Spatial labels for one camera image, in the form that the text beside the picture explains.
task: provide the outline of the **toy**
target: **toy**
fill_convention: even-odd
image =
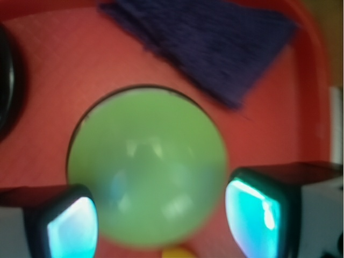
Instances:
[[[147,85],[116,92],[85,115],[71,141],[68,180],[91,190],[106,237],[160,247],[209,217],[225,186],[226,157],[197,104]]]

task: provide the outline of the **red surface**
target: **red surface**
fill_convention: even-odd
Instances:
[[[293,0],[237,2],[282,11],[300,30],[247,95],[244,108],[233,112],[145,51],[95,8],[80,8],[92,6],[88,0],[35,0],[24,5],[0,0],[0,10],[8,10],[0,12],[0,19],[18,40],[28,68],[25,110],[0,144],[0,187],[65,183],[69,139],[79,118],[105,94],[137,83],[163,84],[198,102],[224,137],[228,171],[246,165],[328,161],[329,74],[312,20]],[[223,202],[186,245],[202,257],[242,256],[229,232]],[[98,257],[159,255],[104,239],[97,251]]]

